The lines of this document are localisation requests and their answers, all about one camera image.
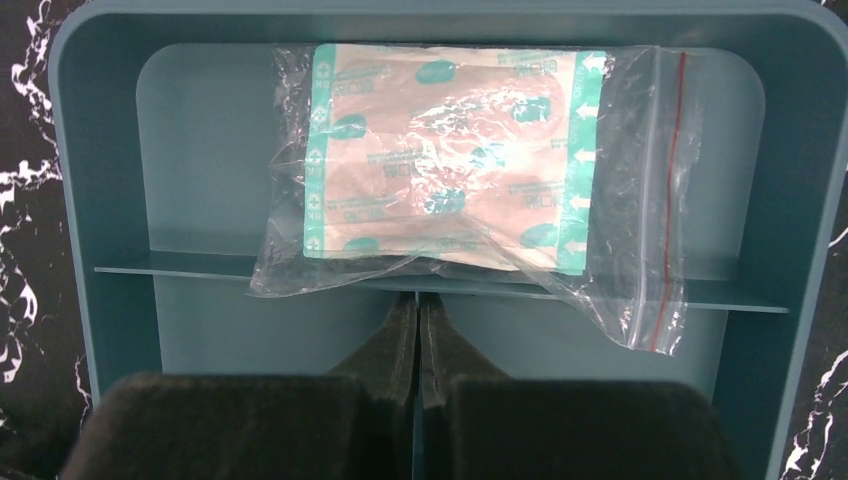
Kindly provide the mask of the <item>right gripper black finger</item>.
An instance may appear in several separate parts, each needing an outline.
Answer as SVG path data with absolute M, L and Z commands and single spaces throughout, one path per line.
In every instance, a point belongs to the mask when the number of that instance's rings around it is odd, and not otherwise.
M 673 382 L 517 380 L 419 301 L 428 479 L 740 479 L 707 400 Z

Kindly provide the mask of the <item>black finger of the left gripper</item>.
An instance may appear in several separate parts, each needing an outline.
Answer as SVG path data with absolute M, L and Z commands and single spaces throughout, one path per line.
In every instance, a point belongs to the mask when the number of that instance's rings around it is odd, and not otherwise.
M 65 479 L 409 479 L 418 313 L 319 376 L 137 374 L 84 426 Z

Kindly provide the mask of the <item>green bandage packet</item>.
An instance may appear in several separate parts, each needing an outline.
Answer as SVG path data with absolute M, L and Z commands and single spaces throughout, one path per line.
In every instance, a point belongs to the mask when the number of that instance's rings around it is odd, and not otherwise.
M 526 284 L 621 346 L 675 353 L 702 55 L 324 43 L 272 58 L 280 147 L 251 294 Z

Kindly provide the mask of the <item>dark teal tray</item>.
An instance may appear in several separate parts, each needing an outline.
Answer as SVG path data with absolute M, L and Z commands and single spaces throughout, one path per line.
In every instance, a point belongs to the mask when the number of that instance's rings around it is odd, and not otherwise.
M 702 85 L 674 356 L 539 289 L 436 277 L 247 295 L 269 215 L 276 43 L 661 45 Z M 321 373 L 401 290 L 521 378 L 671 380 L 747 479 L 779 476 L 847 163 L 847 27 L 810 1 L 94 1 L 49 83 L 95 397 L 141 371 Z

